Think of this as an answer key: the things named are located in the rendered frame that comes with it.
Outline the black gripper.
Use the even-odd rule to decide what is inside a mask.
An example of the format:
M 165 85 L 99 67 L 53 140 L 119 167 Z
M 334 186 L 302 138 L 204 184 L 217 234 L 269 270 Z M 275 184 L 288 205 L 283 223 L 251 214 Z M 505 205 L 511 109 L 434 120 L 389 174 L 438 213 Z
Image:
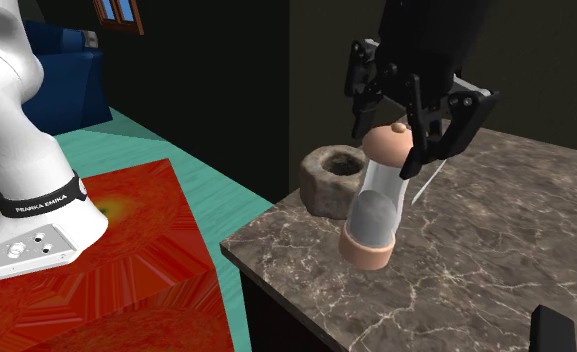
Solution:
M 344 94 L 353 100 L 354 139 L 371 129 L 383 98 L 379 79 L 371 78 L 376 49 L 379 69 L 397 67 L 382 91 L 406 104 L 413 146 L 402 179 L 415 177 L 425 164 L 462 153 L 498 102 L 497 91 L 453 75 L 476 42 L 490 6 L 491 0 L 386 0 L 380 44 L 370 38 L 352 42 Z

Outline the clear shaker with tan caps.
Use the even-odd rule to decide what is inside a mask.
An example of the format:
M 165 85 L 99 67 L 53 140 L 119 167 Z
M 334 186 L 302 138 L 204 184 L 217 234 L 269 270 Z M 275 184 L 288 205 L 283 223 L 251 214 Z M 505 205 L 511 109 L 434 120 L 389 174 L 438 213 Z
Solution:
M 363 138 L 366 163 L 338 245 L 358 269 L 378 270 L 390 259 L 408 186 L 400 173 L 412 146 L 403 123 L 373 128 Z

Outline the grey stone bowl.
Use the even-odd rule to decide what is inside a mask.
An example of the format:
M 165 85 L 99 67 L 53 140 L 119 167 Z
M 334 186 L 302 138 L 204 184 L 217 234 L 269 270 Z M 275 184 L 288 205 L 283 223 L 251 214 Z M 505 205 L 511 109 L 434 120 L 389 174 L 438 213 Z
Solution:
M 348 145 L 322 146 L 300 163 L 300 198 L 313 216 L 335 220 L 347 218 L 360 185 L 366 157 Z

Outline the black box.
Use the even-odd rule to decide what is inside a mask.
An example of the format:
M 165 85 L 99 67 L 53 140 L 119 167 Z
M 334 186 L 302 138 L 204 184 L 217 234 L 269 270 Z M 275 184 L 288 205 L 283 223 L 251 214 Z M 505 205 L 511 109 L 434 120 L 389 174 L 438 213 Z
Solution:
M 531 314 L 529 352 L 577 352 L 575 324 L 543 305 Z

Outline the red patterned robot stand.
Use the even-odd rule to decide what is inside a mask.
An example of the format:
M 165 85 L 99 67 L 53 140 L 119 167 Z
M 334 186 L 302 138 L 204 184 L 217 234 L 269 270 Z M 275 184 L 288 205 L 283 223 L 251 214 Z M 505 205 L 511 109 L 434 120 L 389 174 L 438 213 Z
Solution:
M 84 183 L 108 230 L 69 265 L 0 281 L 0 352 L 234 352 L 215 266 L 171 163 Z

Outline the brown framed window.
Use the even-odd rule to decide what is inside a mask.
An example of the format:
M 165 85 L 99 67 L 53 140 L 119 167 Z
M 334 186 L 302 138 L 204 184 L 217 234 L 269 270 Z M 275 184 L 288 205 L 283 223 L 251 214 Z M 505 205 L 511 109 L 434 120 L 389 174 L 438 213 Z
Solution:
M 144 35 L 136 0 L 92 0 L 103 29 Z

